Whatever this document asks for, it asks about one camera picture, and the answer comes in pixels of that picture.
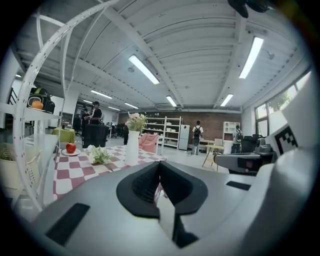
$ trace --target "backpack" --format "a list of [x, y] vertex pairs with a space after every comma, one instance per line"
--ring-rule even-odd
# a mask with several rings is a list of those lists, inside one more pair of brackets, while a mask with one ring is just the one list
[[200, 128], [201, 126], [199, 128], [195, 127], [194, 135], [193, 135], [195, 138], [200, 138], [200, 134], [201, 134]]
[[241, 130], [236, 130], [236, 132], [237, 132], [237, 135], [235, 137], [235, 140], [237, 142], [242, 142], [242, 140], [244, 139], [244, 136], [242, 135]]

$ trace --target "brick wall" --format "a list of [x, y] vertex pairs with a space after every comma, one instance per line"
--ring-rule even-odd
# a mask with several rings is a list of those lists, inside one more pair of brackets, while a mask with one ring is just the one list
[[[158, 112], [159, 118], [182, 118], [184, 125], [190, 125], [189, 144], [192, 143], [192, 129], [196, 125], [197, 120], [203, 128], [203, 138], [213, 141], [214, 139], [222, 139], [224, 122], [241, 122], [241, 114], [216, 113], [216, 112]], [[128, 120], [128, 114], [119, 114], [118, 124], [123, 124]], [[232, 140], [232, 134], [226, 133], [225, 140]]]

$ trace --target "basket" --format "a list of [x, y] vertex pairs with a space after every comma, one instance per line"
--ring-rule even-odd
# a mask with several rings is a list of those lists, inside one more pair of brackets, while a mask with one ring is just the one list
[[[25, 157], [31, 186], [37, 188], [41, 177], [39, 172], [40, 151], [30, 146], [25, 151]], [[24, 184], [18, 170], [13, 144], [0, 143], [0, 178], [4, 192], [8, 197], [13, 198], [11, 206], [14, 207], [24, 189]]]

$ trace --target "black rubber pad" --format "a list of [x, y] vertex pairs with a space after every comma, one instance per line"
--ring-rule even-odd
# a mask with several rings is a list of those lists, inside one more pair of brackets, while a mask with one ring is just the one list
[[240, 189], [240, 190], [245, 190], [245, 191], [248, 191], [251, 187], [251, 185], [240, 183], [240, 182], [235, 182], [235, 181], [229, 181], [226, 185]]
[[46, 233], [46, 236], [57, 244], [64, 246], [77, 226], [87, 214], [90, 206], [74, 204]]

